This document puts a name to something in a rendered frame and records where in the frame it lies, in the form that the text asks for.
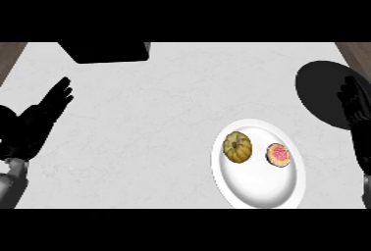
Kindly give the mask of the white oval plate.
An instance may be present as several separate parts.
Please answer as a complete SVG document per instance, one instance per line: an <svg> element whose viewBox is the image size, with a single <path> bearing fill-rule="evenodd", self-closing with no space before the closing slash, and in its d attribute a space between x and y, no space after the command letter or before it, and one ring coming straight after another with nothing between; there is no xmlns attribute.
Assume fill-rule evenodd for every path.
<svg viewBox="0 0 371 251"><path fill-rule="evenodd" d="M223 141L235 131L253 143L251 158L241 164L223 153ZM266 149L272 143L287 148L290 163L284 167L267 161ZM299 207L306 190L304 164L290 137L275 125L256 119L232 122L216 137L210 162L217 188L236 209Z"/></svg>

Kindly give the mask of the pink halved fruit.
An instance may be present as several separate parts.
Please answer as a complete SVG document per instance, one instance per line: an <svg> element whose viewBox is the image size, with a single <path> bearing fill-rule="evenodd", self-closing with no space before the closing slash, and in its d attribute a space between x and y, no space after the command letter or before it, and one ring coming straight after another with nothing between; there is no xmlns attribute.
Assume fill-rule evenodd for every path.
<svg viewBox="0 0 371 251"><path fill-rule="evenodd" d="M267 146L265 157L267 162L279 168L290 164L290 151L279 143L272 143Z"/></svg>

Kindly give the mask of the yellow-green squash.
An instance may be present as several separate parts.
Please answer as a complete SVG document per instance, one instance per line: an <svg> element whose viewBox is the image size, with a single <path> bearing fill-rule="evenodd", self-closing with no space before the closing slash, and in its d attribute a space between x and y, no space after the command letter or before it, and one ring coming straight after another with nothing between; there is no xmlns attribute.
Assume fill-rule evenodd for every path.
<svg viewBox="0 0 371 251"><path fill-rule="evenodd" d="M228 159L238 164L242 164L253 156L251 140L238 131L226 135L223 140L223 154Z"/></svg>

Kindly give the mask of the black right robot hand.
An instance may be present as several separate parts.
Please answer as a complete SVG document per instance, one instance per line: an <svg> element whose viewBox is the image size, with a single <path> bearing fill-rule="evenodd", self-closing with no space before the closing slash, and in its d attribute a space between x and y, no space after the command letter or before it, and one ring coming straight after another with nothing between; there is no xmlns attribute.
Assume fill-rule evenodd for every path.
<svg viewBox="0 0 371 251"><path fill-rule="evenodd" d="M371 176L371 102L353 76L344 78L335 96L350 127L356 161L364 173Z"/></svg>

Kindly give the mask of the black round pan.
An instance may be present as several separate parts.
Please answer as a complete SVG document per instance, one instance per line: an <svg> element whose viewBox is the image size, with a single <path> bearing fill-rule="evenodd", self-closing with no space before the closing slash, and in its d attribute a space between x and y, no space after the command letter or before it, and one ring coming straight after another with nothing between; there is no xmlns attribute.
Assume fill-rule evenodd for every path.
<svg viewBox="0 0 371 251"><path fill-rule="evenodd" d="M350 67L331 61L307 63L296 75L296 91L312 115L328 125L350 130L337 98L344 78L353 76L371 101L371 82Z"/></svg>

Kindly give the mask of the black box appliance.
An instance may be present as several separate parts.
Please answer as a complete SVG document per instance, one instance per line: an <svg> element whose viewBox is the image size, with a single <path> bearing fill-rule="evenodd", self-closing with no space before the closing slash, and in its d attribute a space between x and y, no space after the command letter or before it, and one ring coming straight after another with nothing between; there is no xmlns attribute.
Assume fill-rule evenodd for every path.
<svg viewBox="0 0 371 251"><path fill-rule="evenodd" d="M149 59L149 42L59 42L78 64L140 62Z"/></svg>

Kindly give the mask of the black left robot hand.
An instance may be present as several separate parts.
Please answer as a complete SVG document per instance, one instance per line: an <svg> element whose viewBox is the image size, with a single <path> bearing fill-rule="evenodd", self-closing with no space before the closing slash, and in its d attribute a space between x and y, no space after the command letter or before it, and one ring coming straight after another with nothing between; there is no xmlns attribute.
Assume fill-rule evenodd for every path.
<svg viewBox="0 0 371 251"><path fill-rule="evenodd" d="M21 115L0 105L0 160L19 158L28 161L37 155L53 124L74 99L69 83L65 76Z"/></svg>

